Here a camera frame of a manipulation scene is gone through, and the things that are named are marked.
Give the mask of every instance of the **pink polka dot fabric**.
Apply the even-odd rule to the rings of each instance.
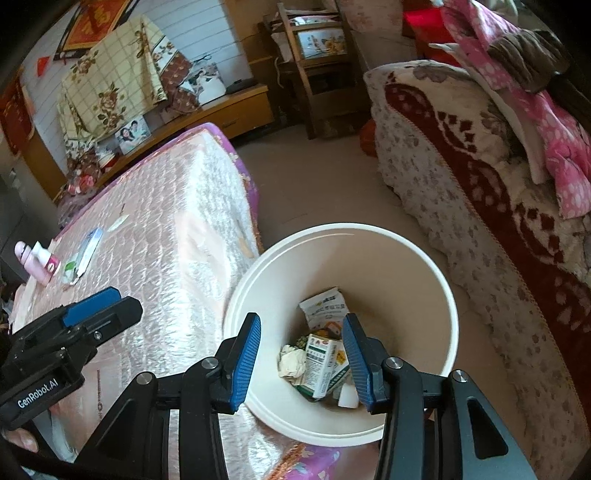
[[[527,93],[486,52],[498,37],[520,29],[472,0],[444,0],[441,16],[491,89],[507,88],[535,122],[544,141],[546,168],[554,178],[561,216],[575,218],[591,212],[591,142],[587,132],[548,92]]]

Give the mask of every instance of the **orange bag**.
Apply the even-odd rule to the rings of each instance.
[[[359,131],[359,145],[361,150],[370,157],[378,157],[375,151],[375,121],[372,118]]]

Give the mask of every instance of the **floral cloth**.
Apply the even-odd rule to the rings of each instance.
[[[544,90],[527,93],[486,52],[490,44],[519,28],[471,0],[445,0],[445,26],[468,60],[491,89],[507,88],[518,104],[535,121],[544,140],[546,167],[554,177],[560,214],[574,218],[591,211],[591,141],[587,132]]]
[[[330,480],[339,457],[338,448],[299,443],[285,454],[266,480]]]
[[[532,183],[465,70],[415,61],[365,80],[386,184],[488,324],[525,418],[512,433],[536,475],[566,480],[590,445],[591,221],[560,219],[552,186]]]
[[[107,35],[61,81],[57,104],[69,158],[88,153],[131,118],[170,99],[188,113],[199,105],[179,89],[191,63],[145,15]]]

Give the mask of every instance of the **white bin rim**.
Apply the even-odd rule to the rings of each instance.
[[[241,309],[241,305],[244,301],[245,296],[248,294],[248,287],[251,284],[253,284],[256,281],[257,277],[262,273],[262,271],[268,264],[269,258],[276,256],[278,252],[288,251],[289,249],[296,247],[299,244],[299,242],[297,241],[301,238],[310,236],[312,234],[322,236],[324,232],[327,235],[330,235],[330,231],[337,229],[365,230],[390,237],[405,245],[413,252],[415,252],[426,263],[428,268],[435,275],[437,281],[441,286],[441,289],[443,290],[444,296],[447,301],[447,305],[449,307],[450,345],[445,363],[441,369],[441,372],[439,373],[441,376],[447,377],[452,371],[453,364],[457,355],[457,346],[459,341],[459,321],[453,293],[451,288],[449,287],[449,284],[445,276],[443,275],[439,267],[435,264],[435,262],[423,250],[421,250],[411,241],[407,240],[406,238],[397,233],[391,232],[384,228],[380,228],[374,225],[367,225],[364,223],[342,222],[327,223],[324,225],[314,226],[302,230],[300,232],[296,232],[284,238],[280,242],[277,242],[271,248],[266,250],[244,274],[244,276],[236,286],[234,293],[232,294],[224,319],[224,338],[231,338],[238,334],[238,330],[240,329],[243,322],[243,319],[238,319],[238,313]],[[255,417],[263,421],[263,423],[268,425],[276,432],[279,432],[296,441],[309,443],[311,445],[327,447],[357,446],[381,440],[384,433],[383,425],[379,427],[374,427],[364,432],[350,434],[327,434],[309,432],[307,430],[296,427],[290,423],[287,423],[274,413],[270,412],[256,396],[251,394],[251,389],[249,389],[246,395],[245,405],[250,409],[250,411],[253,413]]]

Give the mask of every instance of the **photo frame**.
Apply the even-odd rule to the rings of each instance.
[[[342,55],[347,53],[345,34],[342,28],[319,28],[297,33],[301,53],[305,59]]]
[[[143,115],[138,115],[131,119],[131,121],[118,128],[115,132],[115,139],[123,155],[127,155],[138,148],[151,136],[152,133]]]
[[[127,22],[139,0],[93,0],[79,5],[53,60],[79,59],[121,24]]]

